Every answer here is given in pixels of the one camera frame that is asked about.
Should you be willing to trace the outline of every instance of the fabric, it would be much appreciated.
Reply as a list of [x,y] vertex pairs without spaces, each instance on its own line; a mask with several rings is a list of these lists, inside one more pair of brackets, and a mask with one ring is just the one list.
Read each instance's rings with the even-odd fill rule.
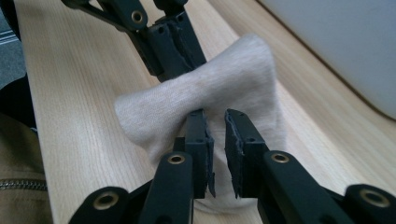
[[38,138],[0,113],[0,223],[52,223],[48,192],[31,181],[45,183]]
[[122,95],[115,102],[121,127],[132,142],[147,151],[154,166],[171,150],[186,116],[199,108],[205,110],[215,139],[217,197],[206,194],[195,205],[207,212],[237,212],[256,201],[234,197],[224,152],[225,110],[246,113],[270,149],[285,150],[274,60],[262,39],[245,35],[196,70],[151,89]]

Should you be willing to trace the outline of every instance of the sock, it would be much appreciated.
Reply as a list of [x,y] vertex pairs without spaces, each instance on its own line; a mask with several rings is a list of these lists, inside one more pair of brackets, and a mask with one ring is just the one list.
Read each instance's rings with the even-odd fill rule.
[[234,197],[224,151],[225,110],[246,113],[270,149],[285,150],[286,146],[274,60],[262,39],[244,35],[194,71],[148,90],[122,95],[115,103],[122,129],[147,151],[154,166],[172,149],[186,116],[199,108],[205,110],[215,139],[217,197],[206,194],[205,199],[195,201],[195,206],[212,213],[237,212],[256,201]]

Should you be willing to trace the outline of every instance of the black bracket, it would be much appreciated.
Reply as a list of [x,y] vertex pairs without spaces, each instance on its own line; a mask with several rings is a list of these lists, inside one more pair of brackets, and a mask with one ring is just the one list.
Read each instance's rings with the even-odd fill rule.
[[289,153],[269,150],[240,111],[228,109],[226,156],[235,196],[258,198],[269,223],[393,223],[396,198],[369,185],[353,185],[345,197],[321,187]]
[[134,43],[148,71],[161,82],[188,73],[206,63],[190,19],[184,10],[187,0],[154,1],[165,16],[147,27],[148,15],[138,0],[62,0],[125,32]]

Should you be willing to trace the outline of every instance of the wooden table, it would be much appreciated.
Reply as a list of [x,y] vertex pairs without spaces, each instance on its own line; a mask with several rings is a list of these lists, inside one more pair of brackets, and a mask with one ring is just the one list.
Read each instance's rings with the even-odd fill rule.
[[[142,2],[152,19],[161,16],[152,1]],[[147,155],[124,136],[113,102],[158,81],[112,26],[61,0],[15,3],[53,218],[65,223],[94,190],[133,190],[152,178]],[[288,151],[319,184],[344,193],[347,185],[364,182],[396,194],[394,120],[368,106],[257,2],[190,0],[186,8],[207,59],[244,33],[267,40],[276,58]],[[260,218],[254,208],[239,215],[196,211],[194,223]]]

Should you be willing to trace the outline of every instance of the wooden surface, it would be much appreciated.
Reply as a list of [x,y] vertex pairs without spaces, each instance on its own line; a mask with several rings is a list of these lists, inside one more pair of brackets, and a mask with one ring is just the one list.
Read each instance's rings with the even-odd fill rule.
[[[153,21],[160,17],[151,1],[142,2]],[[53,218],[65,223],[94,190],[133,190],[152,178],[147,155],[123,135],[113,102],[158,82],[112,26],[60,0],[15,3]],[[208,59],[244,33],[261,35],[272,47],[289,152],[315,179],[339,193],[364,182],[396,194],[396,122],[367,106],[253,0],[210,4],[187,4]],[[194,214],[194,223],[259,222],[254,208]]]

